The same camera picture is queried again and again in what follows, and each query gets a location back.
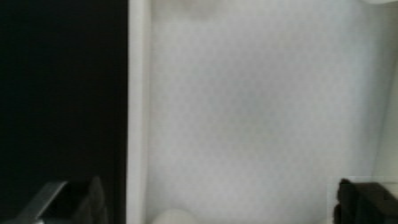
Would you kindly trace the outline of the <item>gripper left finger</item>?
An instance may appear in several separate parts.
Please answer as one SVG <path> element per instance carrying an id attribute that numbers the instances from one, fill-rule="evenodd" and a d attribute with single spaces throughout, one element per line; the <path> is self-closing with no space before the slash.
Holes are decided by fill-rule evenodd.
<path id="1" fill-rule="evenodd" d="M 48 182 L 16 220 L 20 224 L 110 224 L 100 177 L 87 181 Z"/>

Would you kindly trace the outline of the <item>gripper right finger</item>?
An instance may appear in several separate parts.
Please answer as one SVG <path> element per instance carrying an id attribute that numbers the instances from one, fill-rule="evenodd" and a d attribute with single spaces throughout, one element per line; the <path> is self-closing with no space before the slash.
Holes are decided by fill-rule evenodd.
<path id="1" fill-rule="evenodd" d="M 332 224 L 398 224 L 398 198 L 377 182 L 339 181 Z"/>

